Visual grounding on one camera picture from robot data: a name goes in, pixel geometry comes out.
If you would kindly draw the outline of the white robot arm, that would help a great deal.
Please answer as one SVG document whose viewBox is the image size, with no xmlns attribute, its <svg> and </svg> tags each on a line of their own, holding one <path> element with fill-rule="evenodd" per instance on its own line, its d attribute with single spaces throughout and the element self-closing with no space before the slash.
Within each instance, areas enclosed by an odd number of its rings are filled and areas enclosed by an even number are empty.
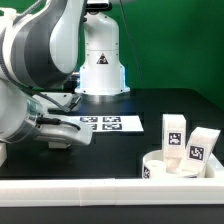
<svg viewBox="0 0 224 224">
<path fill-rule="evenodd" d="M 68 113 L 82 96 L 112 99 L 126 94 L 119 61 L 119 27 L 106 16 L 114 0 L 37 0 L 19 14 L 3 10 L 0 27 L 0 141 L 42 140 L 88 145 L 92 128 L 68 116 L 52 116 L 36 98 L 36 87 L 63 85 L 75 71 L 79 35 L 85 35 L 85 62 Z"/>
</svg>

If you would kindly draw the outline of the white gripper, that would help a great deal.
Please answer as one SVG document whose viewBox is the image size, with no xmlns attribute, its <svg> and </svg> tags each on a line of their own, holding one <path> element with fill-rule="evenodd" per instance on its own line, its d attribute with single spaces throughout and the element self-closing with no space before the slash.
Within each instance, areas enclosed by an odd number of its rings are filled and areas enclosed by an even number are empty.
<svg viewBox="0 0 224 224">
<path fill-rule="evenodd" d="M 68 116 L 41 116 L 36 120 L 39 129 L 37 140 L 66 143 L 71 145 L 89 145 L 93 129 L 78 120 L 71 121 Z"/>
</svg>

